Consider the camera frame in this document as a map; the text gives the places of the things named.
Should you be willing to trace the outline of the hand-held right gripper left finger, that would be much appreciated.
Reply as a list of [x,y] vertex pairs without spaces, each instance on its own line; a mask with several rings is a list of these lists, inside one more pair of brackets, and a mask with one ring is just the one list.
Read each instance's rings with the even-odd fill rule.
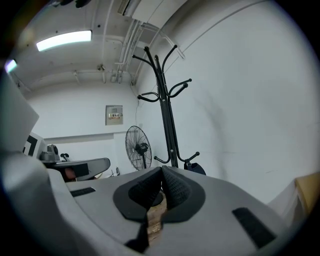
[[124,246],[144,253],[161,233],[162,179],[161,168],[153,167],[66,186],[98,228]]

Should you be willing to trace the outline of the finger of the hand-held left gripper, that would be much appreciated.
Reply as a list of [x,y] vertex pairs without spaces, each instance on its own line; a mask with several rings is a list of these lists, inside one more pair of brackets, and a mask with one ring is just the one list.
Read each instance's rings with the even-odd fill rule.
[[93,180],[111,166],[108,158],[96,158],[76,161],[42,161],[48,169],[61,173],[65,182]]

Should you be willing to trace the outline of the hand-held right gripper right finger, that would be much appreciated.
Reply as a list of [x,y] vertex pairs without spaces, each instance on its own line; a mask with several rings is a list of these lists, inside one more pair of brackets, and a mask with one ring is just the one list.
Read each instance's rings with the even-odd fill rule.
[[163,166],[167,212],[151,256],[270,256],[290,237],[272,208],[238,186]]

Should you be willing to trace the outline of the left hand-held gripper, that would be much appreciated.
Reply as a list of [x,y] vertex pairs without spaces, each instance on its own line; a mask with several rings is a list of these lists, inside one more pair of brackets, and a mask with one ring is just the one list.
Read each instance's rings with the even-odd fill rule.
[[0,79],[0,155],[22,153],[42,162],[59,162],[58,148],[32,132],[39,115],[9,75]]

